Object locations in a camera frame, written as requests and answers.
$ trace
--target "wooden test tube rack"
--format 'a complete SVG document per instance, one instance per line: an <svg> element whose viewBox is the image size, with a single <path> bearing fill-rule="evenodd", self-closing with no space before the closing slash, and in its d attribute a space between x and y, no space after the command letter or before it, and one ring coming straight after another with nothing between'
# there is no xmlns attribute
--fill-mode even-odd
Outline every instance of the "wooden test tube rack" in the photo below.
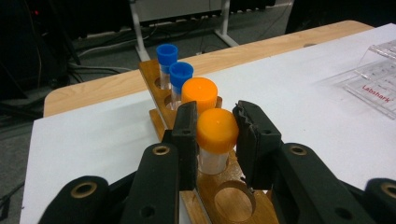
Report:
<svg viewBox="0 0 396 224"><path fill-rule="evenodd" d="M160 89L160 68L157 60L142 62L139 69L157 106L149 114L161 140L164 130L172 129L175 123L177 112L166 107L171 101L171 91ZM278 223L274 207L267 195L261 190L250 191L241 176L242 171L233 150L224 172L218 175L198 172L197 191L200 199L193 191L180 192L191 223Z"/></svg>

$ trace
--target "floor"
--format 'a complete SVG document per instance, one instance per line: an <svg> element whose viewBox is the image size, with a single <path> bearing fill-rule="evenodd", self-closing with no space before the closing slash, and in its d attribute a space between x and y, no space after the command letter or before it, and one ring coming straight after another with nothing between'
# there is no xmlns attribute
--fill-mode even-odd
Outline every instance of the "floor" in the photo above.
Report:
<svg viewBox="0 0 396 224"><path fill-rule="evenodd" d="M234 13L229 20L228 34L240 45L283 35L291 6L292 0L277 0L274 7L265 10ZM161 43L177 45L179 58L226 49L228 46L213 33L215 28L219 28L220 22L219 17L212 17L145 27L143 35L149 37L145 40L148 54L150 58L155 58L155 49ZM86 67L74 69L75 74L70 76L70 85L137 69L139 58L134 50L133 35L132 32L123 30L117 34L90 35L87 39L75 41L76 49L92 48L104 42L118 44L107 48L79 50L79 58ZM73 61L69 63L71 67L75 67ZM50 87L44 86L26 92L28 100L5 103L30 103L45 97L50 91ZM42 105L35 106L38 111L42 108ZM19 223L20 220L23 197L21 184L27 169L32 127L32 121L0 115L0 197L15 191L11 198L9 216L1 223Z"/></svg>

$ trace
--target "test tube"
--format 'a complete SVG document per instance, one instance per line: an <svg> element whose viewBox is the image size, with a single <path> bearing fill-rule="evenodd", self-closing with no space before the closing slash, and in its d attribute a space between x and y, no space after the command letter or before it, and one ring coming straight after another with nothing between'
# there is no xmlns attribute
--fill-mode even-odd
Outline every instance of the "test tube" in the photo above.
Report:
<svg viewBox="0 0 396 224"><path fill-rule="evenodd" d="M215 108L218 100L218 87L205 77L193 77L181 88L181 103L197 102L198 116L207 109Z"/></svg>
<svg viewBox="0 0 396 224"><path fill-rule="evenodd" d="M197 121L196 138L200 147L198 170L207 175L223 172L238 133L238 126L230 111L221 108L204 111Z"/></svg>
<svg viewBox="0 0 396 224"><path fill-rule="evenodd" d="M162 44L157 48L157 58L160 65L160 88L161 90L170 90L170 73L169 66L177 62L178 49L175 45Z"/></svg>
<svg viewBox="0 0 396 224"><path fill-rule="evenodd" d="M194 69L189 63L179 62L172 63L169 67L169 72L172 86L171 109L177 110L181 105L181 88L188 79L192 78Z"/></svg>

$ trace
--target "orange cap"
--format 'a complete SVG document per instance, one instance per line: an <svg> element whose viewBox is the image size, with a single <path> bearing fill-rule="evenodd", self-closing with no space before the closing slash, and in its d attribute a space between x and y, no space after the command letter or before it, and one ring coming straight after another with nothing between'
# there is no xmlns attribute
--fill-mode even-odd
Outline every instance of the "orange cap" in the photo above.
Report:
<svg viewBox="0 0 396 224"><path fill-rule="evenodd" d="M238 125L233 114L225 109L208 109L197 121L197 143L204 150L223 154L236 144Z"/></svg>
<svg viewBox="0 0 396 224"><path fill-rule="evenodd" d="M215 108L217 100L218 87L213 81L204 77L190 78L181 89L181 103L196 101L198 114Z"/></svg>

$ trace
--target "blue cap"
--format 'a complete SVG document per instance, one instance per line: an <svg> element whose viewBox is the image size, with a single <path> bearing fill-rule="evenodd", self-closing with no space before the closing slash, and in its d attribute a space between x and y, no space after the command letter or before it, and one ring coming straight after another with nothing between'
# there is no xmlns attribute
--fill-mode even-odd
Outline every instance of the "blue cap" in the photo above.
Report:
<svg viewBox="0 0 396 224"><path fill-rule="evenodd" d="M162 65L171 65L177 62L178 49L175 45L163 44L157 48L158 62Z"/></svg>
<svg viewBox="0 0 396 224"><path fill-rule="evenodd" d="M169 73L171 75L171 84L175 86L175 91L181 94L181 87L190 78L192 78L192 73L194 68L189 63L172 63L169 67Z"/></svg>

